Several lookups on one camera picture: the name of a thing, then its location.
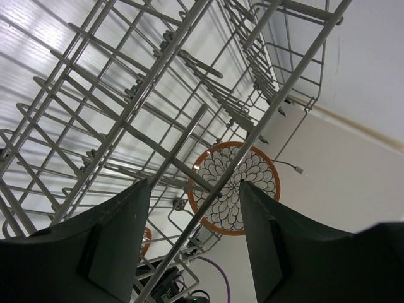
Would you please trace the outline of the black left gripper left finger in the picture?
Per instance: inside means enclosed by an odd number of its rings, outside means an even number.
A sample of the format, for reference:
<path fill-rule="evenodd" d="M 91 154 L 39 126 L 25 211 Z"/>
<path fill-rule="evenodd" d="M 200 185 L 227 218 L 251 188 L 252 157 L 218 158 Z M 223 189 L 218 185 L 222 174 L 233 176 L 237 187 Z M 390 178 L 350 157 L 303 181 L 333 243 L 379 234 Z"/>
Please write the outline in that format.
<path fill-rule="evenodd" d="M 2 302 L 129 302 L 150 205 L 142 180 L 28 237 L 1 241 Z"/>

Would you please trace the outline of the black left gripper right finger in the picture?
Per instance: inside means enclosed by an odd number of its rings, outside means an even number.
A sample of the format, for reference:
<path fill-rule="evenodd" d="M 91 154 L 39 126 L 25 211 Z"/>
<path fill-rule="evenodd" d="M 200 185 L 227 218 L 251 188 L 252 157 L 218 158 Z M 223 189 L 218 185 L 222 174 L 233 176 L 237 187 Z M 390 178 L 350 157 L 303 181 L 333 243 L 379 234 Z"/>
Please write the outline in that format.
<path fill-rule="evenodd" d="M 240 201 L 258 302 L 402 302 L 403 223 L 338 230 L 242 181 Z"/>

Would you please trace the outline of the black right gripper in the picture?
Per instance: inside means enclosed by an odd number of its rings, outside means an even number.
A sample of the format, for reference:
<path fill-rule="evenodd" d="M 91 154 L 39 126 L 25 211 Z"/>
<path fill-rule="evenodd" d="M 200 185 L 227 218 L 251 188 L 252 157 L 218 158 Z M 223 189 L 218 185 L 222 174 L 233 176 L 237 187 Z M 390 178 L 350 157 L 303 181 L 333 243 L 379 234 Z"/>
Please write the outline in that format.
<path fill-rule="evenodd" d="M 162 260 L 158 260 L 152 262 L 150 266 L 143 264 L 137 267 L 136 277 L 143 287 L 148 283 L 151 275 L 143 278 L 140 276 L 152 273 L 152 267 L 157 269 L 161 262 Z M 169 302 L 170 299 L 181 294 L 173 302 L 210 302 L 210 296 L 204 290 L 189 291 L 182 275 L 183 272 L 184 270 L 180 270 L 178 266 L 168 267 L 150 292 L 152 299 L 155 302 Z"/>

